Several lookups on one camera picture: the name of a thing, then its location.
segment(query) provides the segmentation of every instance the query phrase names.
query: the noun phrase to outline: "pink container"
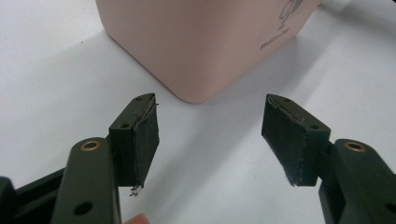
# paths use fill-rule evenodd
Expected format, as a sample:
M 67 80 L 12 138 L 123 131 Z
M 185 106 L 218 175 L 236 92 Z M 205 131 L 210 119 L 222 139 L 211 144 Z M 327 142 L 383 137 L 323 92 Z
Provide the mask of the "pink container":
M 208 100 L 294 37 L 320 0 L 96 0 L 107 33 L 180 99 Z

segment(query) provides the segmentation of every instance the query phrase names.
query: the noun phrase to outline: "fingertip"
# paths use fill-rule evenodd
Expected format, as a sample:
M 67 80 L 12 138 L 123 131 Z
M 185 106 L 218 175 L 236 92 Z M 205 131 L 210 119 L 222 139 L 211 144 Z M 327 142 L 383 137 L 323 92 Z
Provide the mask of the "fingertip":
M 149 224 L 149 220 L 147 217 L 142 213 L 139 214 L 131 219 L 129 219 L 125 224 Z

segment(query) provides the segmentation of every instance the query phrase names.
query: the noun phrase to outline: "white table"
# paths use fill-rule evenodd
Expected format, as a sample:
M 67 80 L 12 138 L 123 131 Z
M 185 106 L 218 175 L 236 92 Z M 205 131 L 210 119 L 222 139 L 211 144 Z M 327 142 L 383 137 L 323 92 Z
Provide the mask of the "white table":
M 396 170 L 396 5 L 325 1 L 289 44 L 191 105 L 108 37 L 93 0 L 0 1 L 0 175 L 19 188 L 63 168 L 79 140 L 155 92 L 161 143 L 122 218 L 151 223 L 324 223 L 318 186 L 289 185 L 261 137 L 266 93 L 289 97 Z

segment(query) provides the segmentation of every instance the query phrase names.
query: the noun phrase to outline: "screw hole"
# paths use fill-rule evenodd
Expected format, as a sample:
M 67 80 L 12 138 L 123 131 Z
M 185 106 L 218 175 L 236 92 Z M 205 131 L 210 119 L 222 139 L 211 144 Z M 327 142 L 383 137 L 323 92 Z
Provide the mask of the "screw hole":
M 81 203 L 76 206 L 74 213 L 76 216 L 84 216 L 89 213 L 93 208 L 93 204 L 91 202 Z
M 119 127 L 120 127 L 120 128 L 128 128 L 128 127 L 129 127 L 129 124 L 127 124 L 127 123 L 120 124 Z
M 89 142 L 82 144 L 82 146 L 80 148 L 83 151 L 91 151 L 91 150 L 95 150 L 95 149 L 99 148 L 99 146 L 100 146 L 100 142 L 89 141 Z
M 391 213 L 393 213 L 393 214 L 396 215 L 396 204 L 394 204 L 394 203 L 387 203 L 387 204 L 385 204 L 385 206 L 387 207 L 387 209 L 388 209 Z
M 359 143 L 347 142 L 344 144 L 344 146 L 357 152 L 363 152 L 366 150 L 366 148 Z

